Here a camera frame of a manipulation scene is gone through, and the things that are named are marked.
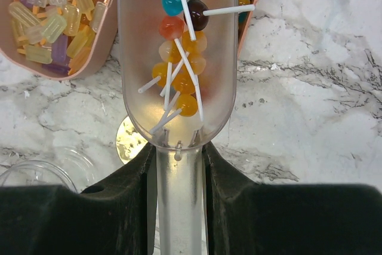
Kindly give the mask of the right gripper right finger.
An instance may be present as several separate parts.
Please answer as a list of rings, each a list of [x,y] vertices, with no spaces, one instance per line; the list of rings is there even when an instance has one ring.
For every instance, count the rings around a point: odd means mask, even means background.
[[[267,185],[204,147],[209,254],[380,254],[381,193],[362,184]]]

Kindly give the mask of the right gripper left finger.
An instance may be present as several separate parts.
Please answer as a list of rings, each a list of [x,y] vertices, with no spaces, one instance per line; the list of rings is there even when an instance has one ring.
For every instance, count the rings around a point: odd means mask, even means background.
[[[61,185],[1,189],[2,254],[152,254],[155,192],[146,144],[81,193]]]

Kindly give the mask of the clear plastic jar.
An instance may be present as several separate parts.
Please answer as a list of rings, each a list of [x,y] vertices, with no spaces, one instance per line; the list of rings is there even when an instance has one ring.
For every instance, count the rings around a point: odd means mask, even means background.
[[[62,185],[80,193],[96,182],[97,167],[86,154],[67,146],[13,165],[1,174],[2,187]]]

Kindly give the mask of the clear plastic scoop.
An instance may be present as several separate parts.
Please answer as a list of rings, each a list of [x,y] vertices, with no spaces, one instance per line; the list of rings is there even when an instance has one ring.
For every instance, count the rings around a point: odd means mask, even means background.
[[[238,0],[118,0],[124,102],[156,148],[162,254],[202,253],[202,147],[236,94]]]

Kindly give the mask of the pink tray of popsicle candies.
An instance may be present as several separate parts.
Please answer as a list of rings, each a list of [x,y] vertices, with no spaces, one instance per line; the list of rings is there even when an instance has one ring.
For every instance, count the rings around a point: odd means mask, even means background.
[[[50,79],[96,73],[117,30],[117,0],[1,0],[1,56]]]

